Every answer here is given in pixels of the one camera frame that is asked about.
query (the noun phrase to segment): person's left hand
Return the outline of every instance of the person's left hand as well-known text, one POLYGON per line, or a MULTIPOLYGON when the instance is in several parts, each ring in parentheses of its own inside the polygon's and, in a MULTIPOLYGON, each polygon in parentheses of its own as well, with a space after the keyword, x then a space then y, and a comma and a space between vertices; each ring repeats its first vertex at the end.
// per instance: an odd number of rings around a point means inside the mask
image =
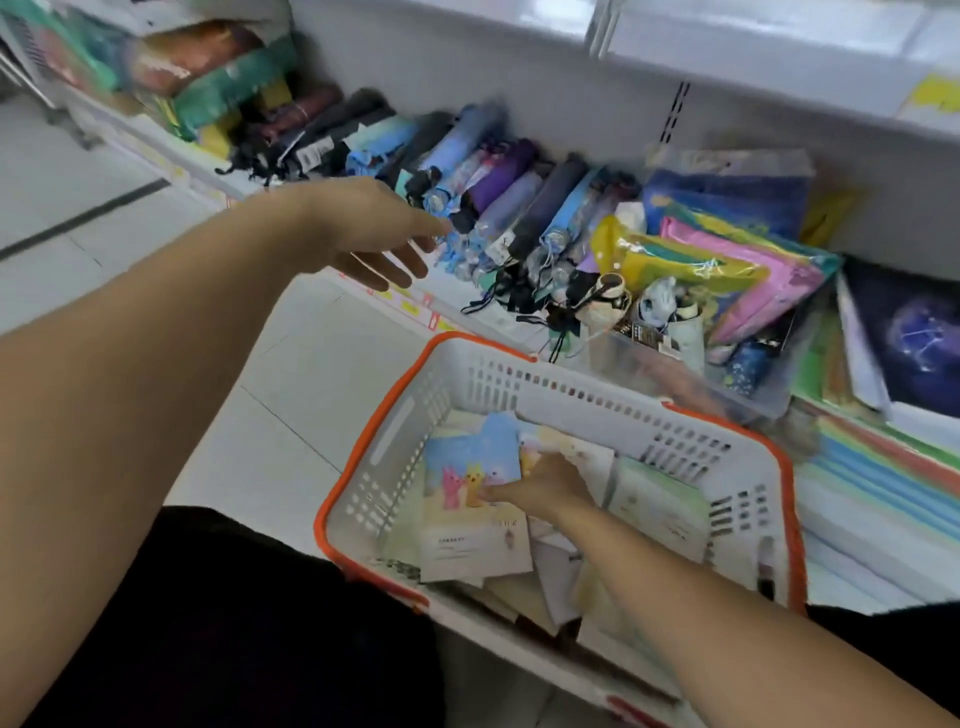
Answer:
POLYGON ((331 265, 377 291, 387 290, 388 281, 400 288, 412 283, 385 253, 417 278, 425 278, 426 264, 410 241, 430 253, 436 247, 434 237, 452 230, 449 221, 410 207, 372 177, 284 184, 269 195, 301 220, 302 232, 315 233, 303 236, 309 246, 308 268, 331 265))

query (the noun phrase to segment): shopping basket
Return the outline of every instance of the shopping basket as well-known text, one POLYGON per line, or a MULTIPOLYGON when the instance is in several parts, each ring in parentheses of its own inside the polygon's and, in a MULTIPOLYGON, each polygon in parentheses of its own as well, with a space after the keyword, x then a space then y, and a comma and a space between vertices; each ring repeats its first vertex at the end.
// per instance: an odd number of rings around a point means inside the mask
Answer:
POLYGON ((464 637, 595 705, 646 725, 682 725, 693 713, 602 661, 521 634, 468 598, 418 584, 380 560, 433 428, 451 408, 515 410, 613 448, 683 480, 711 503, 707 563, 756 590, 762 561, 773 598, 804 607, 804 549, 789 459, 763 437, 459 332, 433 338, 373 413, 314 524, 317 543, 347 574, 366 579, 464 637))

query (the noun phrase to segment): pink cartoon bunny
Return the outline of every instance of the pink cartoon bunny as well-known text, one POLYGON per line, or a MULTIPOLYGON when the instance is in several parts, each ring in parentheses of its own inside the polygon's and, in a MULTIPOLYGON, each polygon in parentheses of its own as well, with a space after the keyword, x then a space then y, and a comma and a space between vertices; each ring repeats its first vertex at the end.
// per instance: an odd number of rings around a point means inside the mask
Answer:
POLYGON ((460 487, 464 484, 453 468, 444 468, 444 510, 455 511, 460 508, 460 487))

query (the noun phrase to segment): yellow label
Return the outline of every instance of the yellow label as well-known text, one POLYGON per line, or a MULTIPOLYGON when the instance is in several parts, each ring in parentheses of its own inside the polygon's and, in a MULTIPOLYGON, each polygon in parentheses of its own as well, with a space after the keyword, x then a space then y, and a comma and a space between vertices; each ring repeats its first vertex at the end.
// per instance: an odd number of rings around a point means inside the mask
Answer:
POLYGON ((914 87, 907 103, 935 107, 941 113, 957 113, 960 111, 960 80, 931 73, 914 87))

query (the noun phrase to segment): black floor stripe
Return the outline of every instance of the black floor stripe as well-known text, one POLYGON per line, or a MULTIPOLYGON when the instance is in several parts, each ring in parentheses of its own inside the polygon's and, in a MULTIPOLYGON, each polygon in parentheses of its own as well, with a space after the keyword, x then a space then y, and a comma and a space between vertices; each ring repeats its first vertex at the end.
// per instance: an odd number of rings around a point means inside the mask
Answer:
POLYGON ((44 243, 51 238, 57 237, 58 235, 63 235, 65 232, 70 232, 81 225, 86 225, 91 220, 95 220, 102 215, 113 212, 118 207, 123 207, 129 205, 130 203, 135 203, 137 200, 142 200, 148 195, 159 192, 161 189, 168 186, 170 186, 170 183, 166 180, 154 180, 153 182, 144 184, 142 187, 137 187, 135 190, 131 190, 130 192, 120 195, 119 197, 114 197, 112 200, 105 202, 102 205, 92 207, 85 212, 81 212, 76 217, 71 217, 69 220, 65 220, 59 225, 55 225, 52 228, 47 228, 45 231, 40 231, 36 235, 25 237, 23 240, 19 240, 10 245, 8 248, 4 248, 2 251, 0 251, 0 262, 6 260, 11 255, 23 253, 26 250, 30 250, 35 245, 44 243))

